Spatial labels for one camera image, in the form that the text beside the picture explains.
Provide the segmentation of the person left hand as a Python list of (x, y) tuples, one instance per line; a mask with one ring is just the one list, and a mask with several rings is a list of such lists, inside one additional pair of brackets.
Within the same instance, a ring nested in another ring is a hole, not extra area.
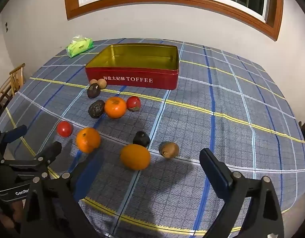
[(23, 218), (23, 201), (2, 202), (0, 200), (0, 222), (4, 228), (15, 230), (16, 224), (21, 224)]

